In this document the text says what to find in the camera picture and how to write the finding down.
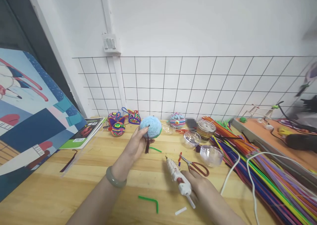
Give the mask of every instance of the wooden desk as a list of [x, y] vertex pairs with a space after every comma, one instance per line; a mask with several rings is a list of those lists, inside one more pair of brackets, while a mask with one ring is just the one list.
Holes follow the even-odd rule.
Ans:
[[[65, 224], [105, 175], [107, 167], [121, 154], [135, 128], [136, 125], [126, 125], [126, 133], [119, 138], [108, 131], [98, 132], [90, 141], [91, 147], [87, 146], [91, 149], [64, 178], [60, 178], [59, 171], [74, 152], [61, 150], [54, 154], [0, 203], [0, 224]], [[187, 159], [201, 162], [199, 153], [186, 148], [182, 139], [178, 133], [167, 135], [162, 130], [152, 144], [162, 153], [151, 149], [135, 163], [108, 224], [211, 224], [199, 207], [193, 210], [180, 195], [166, 169], [165, 155], [177, 162], [178, 154], [183, 152]], [[181, 169], [187, 170], [184, 161], [181, 161]], [[220, 191], [229, 168], [222, 163], [209, 171], [208, 179]], [[138, 195], [157, 199], [159, 214], [156, 214], [155, 203], [140, 200]], [[231, 174], [223, 196], [247, 224], [256, 224], [252, 194], [235, 173]], [[187, 211], [175, 216], [174, 213], [185, 206]], [[262, 225], [276, 223], [259, 201], [258, 216]]]

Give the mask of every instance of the bracelet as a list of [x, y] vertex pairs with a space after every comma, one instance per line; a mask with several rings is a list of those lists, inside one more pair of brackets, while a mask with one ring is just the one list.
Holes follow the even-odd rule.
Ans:
[[114, 178], [112, 172], [111, 172], [112, 166], [109, 166], [106, 171], [106, 178], [116, 188], [123, 188], [126, 185], [126, 180], [125, 181], [118, 181], [116, 178]]

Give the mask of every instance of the left hand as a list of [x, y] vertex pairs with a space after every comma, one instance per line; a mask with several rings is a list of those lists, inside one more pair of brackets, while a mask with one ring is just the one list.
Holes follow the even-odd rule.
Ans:
[[146, 139], [143, 135], [149, 130], [149, 127], [145, 127], [140, 130], [140, 126], [138, 126], [134, 133], [131, 136], [130, 141], [126, 145], [123, 153], [126, 153], [130, 157], [132, 157], [133, 162], [137, 161], [142, 153], [144, 153], [144, 149], [146, 146]]

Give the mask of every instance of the green book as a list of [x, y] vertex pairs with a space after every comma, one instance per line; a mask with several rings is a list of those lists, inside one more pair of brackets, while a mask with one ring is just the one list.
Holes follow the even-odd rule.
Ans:
[[98, 132], [105, 122], [105, 118], [86, 119], [87, 124], [72, 136], [60, 149], [82, 149], [92, 137]]

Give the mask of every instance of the light blue yarn ball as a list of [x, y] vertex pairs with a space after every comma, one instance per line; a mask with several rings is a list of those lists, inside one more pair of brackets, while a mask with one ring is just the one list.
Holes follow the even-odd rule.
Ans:
[[141, 121], [140, 129], [143, 129], [148, 125], [150, 125], [148, 130], [149, 139], [157, 138], [162, 131], [161, 121], [154, 116], [148, 116]]

